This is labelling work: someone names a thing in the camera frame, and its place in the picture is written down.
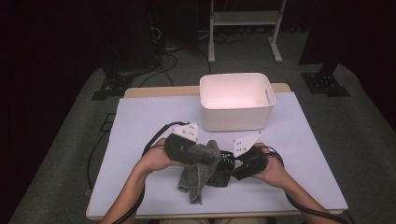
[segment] towel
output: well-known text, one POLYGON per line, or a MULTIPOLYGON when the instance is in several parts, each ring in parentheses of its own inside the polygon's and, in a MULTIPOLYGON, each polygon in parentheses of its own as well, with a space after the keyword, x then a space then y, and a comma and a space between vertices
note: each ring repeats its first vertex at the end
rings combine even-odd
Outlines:
POLYGON ((201 191, 221 160, 220 149, 215 140, 210 140, 206 146, 197 144, 186 151, 202 162, 184 167, 177 188, 190 193, 191 204, 202 204, 201 191))

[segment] white plastic bin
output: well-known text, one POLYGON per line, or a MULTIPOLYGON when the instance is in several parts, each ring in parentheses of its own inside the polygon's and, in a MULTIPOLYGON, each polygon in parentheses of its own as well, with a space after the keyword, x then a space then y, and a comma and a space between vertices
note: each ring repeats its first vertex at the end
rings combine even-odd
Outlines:
POLYGON ((203 126, 209 132, 262 129, 276 102, 267 76, 261 73, 204 76, 200 96, 203 126))

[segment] gray carpet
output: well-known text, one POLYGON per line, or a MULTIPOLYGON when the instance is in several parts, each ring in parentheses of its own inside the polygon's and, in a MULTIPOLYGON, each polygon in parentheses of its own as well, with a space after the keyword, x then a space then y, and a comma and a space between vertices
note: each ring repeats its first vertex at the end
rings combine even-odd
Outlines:
MULTIPOLYGON (((358 79, 342 65, 334 73, 350 97, 311 94, 302 72, 316 72, 320 65, 298 65, 307 33, 281 32, 277 41, 283 63, 275 63, 267 42, 268 35, 245 35, 231 45, 215 46, 212 74, 260 72, 271 82, 286 82, 296 93, 306 118, 344 193, 356 223, 394 223, 396 220, 396 133, 362 90, 358 79)), ((207 53, 207 44, 201 46, 207 53)), ((208 74, 208 64, 199 51, 173 53, 177 66, 169 71, 176 86, 198 85, 208 74)), ((164 58, 163 67, 174 59, 164 58)), ((149 74, 137 77, 137 87, 149 74)), ((10 223, 92 223, 85 217, 90 197, 86 195, 87 162, 103 133, 108 113, 115 113, 119 97, 92 101, 105 80, 101 69, 94 72, 81 90, 64 125, 54 139, 34 181, 10 223)), ((164 75, 144 86, 169 86, 164 75)), ((108 135, 92 157, 92 182, 106 151, 108 135)), ((301 223, 300 216, 278 217, 277 223, 301 223)))

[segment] table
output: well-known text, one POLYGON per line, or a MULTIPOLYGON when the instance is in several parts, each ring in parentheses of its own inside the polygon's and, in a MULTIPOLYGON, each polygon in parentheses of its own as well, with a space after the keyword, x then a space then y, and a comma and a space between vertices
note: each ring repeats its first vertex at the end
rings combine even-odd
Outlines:
POLYGON ((283 62, 276 45, 280 23, 283 18, 286 0, 282 0, 278 11, 227 11, 215 12, 214 0, 210 1, 210 23, 209 23, 209 49, 208 60, 215 62, 215 44, 213 41, 214 26, 221 25, 274 25, 275 30, 272 37, 268 38, 271 51, 277 63, 283 62))
MULTIPOLYGON (((262 130, 260 141, 274 147, 282 155, 288 172, 324 207, 332 213, 341 213, 347 209, 347 203, 294 93, 286 84, 272 84, 272 87, 277 102, 262 130)), ((88 218, 101 218, 106 213, 140 158, 144 145, 164 124, 175 121, 175 118, 193 121, 193 117, 199 121, 196 117, 200 108, 197 94, 199 87, 142 88, 125 92, 125 98, 120 99, 106 155, 87 209, 88 218)), ((232 139, 249 133, 208 133, 200 130, 198 143, 215 139, 221 149, 232 150, 232 139)), ((137 210, 136 218, 300 214, 289 204, 281 189, 254 178, 243 181, 232 178, 224 189, 205 186, 202 191, 203 204, 190 204, 189 195, 177 190, 181 171, 181 167, 169 167, 148 177, 145 200, 137 210)))

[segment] white tabletop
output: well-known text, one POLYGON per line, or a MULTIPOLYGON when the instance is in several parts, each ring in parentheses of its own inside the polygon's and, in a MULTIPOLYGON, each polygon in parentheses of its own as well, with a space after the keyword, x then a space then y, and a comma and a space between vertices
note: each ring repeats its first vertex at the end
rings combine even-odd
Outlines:
MULTIPOLYGON (((202 123, 199 95, 120 99, 102 167, 87 217, 102 217, 115 201, 139 160, 144 146, 163 125, 173 121, 202 123)), ((200 128, 198 143, 214 139, 221 150, 233 150, 233 140, 255 132, 209 133, 200 128)), ((346 210, 347 203, 293 92, 276 92, 276 104, 259 142, 282 156, 287 171, 329 210, 346 210)), ((190 204, 177 189, 182 167, 154 172, 146 182, 145 199, 136 217, 177 217, 249 214, 287 215, 296 209, 281 189, 246 178, 230 180, 227 188, 205 186, 203 204, 190 204)))

